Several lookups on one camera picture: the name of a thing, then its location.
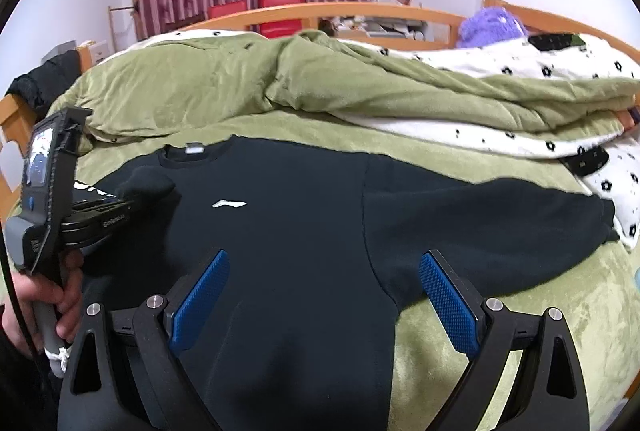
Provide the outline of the black sweatshirt with white logo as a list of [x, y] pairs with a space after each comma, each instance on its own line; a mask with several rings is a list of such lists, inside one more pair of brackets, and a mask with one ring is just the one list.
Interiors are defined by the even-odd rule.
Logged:
[[230, 276], [182, 365], [226, 430], [383, 430], [395, 325], [438, 250], [486, 297], [547, 283], [616, 240], [614, 206], [518, 179], [468, 183], [384, 155], [233, 136], [99, 180], [172, 192], [86, 260], [86, 298], [135, 307], [217, 249]]

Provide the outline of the green fleece bed sheet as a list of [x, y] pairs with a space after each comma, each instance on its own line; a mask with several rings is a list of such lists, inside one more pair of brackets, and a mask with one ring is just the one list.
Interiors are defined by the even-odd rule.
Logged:
[[[504, 177], [527, 180], [544, 188], [574, 193], [581, 190], [559, 162], [460, 150], [345, 124], [329, 115], [291, 110], [236, 117], [162, 138], [125, 144], [94, 143], [80, 158], [77, 175], [82, 182], [96, 183], [128, 160], [166, 144], [210, 144], [232, 134], [335, 151], [385, 154], [468, 182]], [[512, 311], [539, 314], [547, 307], [557, 307], [564, 313], [582, 364], [592, 429], [599, 429], [611, 416], [639, 370], [639, 290], [634, 282], [638, 267], [638, 251], [627, 251], [621, 243], [608, 243], [553, 281], [503, 300]], [[396, 325], [390, 429], [425, 429], [446, 401], [465, 364], [465, 357], [451, 347], [428, 301], [402, 312]]]

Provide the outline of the black remote on quilt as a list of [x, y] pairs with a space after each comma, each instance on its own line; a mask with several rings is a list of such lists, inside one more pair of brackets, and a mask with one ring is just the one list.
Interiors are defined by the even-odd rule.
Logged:
[[570, 32], [544, 32], [531, 35], [527, 40], [540, 52], [559, 51], [572, 47], [583, 49], [586, 46], [582, 38]]

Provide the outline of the black jacket on footboard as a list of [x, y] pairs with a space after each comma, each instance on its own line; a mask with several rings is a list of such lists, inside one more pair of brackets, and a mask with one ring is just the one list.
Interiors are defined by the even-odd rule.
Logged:
[[41, 120], [47, 116], [53, 102], [81, 75], [80, 55], [68, 50], [45, 61], [40, 66], [13, 79], [6, 93], [21, 98]]

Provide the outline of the cluttered desk behind bed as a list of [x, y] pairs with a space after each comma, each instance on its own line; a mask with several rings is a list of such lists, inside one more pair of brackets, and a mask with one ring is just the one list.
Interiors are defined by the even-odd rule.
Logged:
[[[416, 0], [371, 0], [374, 3], [420, 8]], [[457, 43], [458, 28], [435, 21], [419, 21], [402, 17], [334, 16], [322, 17], [319, 28], [330, 37], [349, 35], [369, 38], [407, 38], [436, 43]]]

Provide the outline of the green quilt with floral lining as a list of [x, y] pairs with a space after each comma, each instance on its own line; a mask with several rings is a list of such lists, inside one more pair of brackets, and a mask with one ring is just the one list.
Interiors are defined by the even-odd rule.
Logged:
[[54, 102], [92, 110], [89, 136], [128, 143], [271, 110], [483, 153], [563, 160], [611, 200], [639, 243], [639, 66], [606, 41], [540, 52], [527, 38], [481, 48], [397, 51], [306, 30], [171, 32], [82, 73]]

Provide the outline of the red chair left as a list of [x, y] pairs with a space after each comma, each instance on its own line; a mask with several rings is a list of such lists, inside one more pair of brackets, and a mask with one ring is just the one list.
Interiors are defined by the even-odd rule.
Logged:
[[247, 11], [246, 2], [244, 0], [238, 0], [238, 1], [232, 1], [224, 4], [217, 4], [216, 6], [210, 6], [207, 9], [206, 17], [209, 20], [213, 20], [214, 18], [242, 13], [246, 11]]

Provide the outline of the purple plush toy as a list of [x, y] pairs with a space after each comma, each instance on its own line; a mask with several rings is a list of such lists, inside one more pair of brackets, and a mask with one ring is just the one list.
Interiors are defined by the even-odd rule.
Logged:
[[458, 29], [458, 49], [481, 48], [501, 41], [526, 38], [522, 22], [502, 6], [480, 9]]

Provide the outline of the wooden bed frame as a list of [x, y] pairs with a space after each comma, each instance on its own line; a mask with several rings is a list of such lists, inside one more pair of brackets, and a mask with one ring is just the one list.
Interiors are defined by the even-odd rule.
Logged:
[[[588, 34], [606, 41], [612, 48], [629, 56], [633, 61], [638, 61], [639, 50], [630, 44], [619, 40], [599, 29], [570, 20], [549, 12], [539, 11], [524, 6], [514, 6], [504, 0], [480, 0], [480, 9], [490, 6], [502, 6], [515, 15], [532, 34], [544, 32], [572, 32], [573, 34]], [[322, 17], [354, 16], [362, 12], [367, 16], [402, 17], [419, 21], [435, 21], [458, 29], [465, 17], [425, 8], [413, 8], [412, 6], [394, 6], [374, 2], [309, 2], [293, 3], [284, 6], [270, 6], [270, 8], [254, 9], [242, 13], [227, 15], [204, 20], [184, 26], [185, 32], [202, 30], [212, 32], [221, 27], [230, 26], [234, 30], [247, 30], [252, 26], [262, 26], [266, 23], [280, 21], [299, 21], [304, 27], [317, 27]], [[439, 50], [453, 49], [456, 45], [450, 43], [436, 43], [431, 41], [416, 41], [407, 38], [369, 38], [365, 36], [349, 35], [347, 38], [338, 37], [347, 41], [365, 41], [375, 47], [394, 48], [404, 52], [412, 50]], [[18, 96], [9, 94], [1, 99], [1, 134], [9, 136], [2, 139], [2, 146], [9, 146], [17, 151], [10, 158], [12, 165], [21, 165], [26, 156], [26, 144], [32, 134], [35, 125], [36, 114]]]

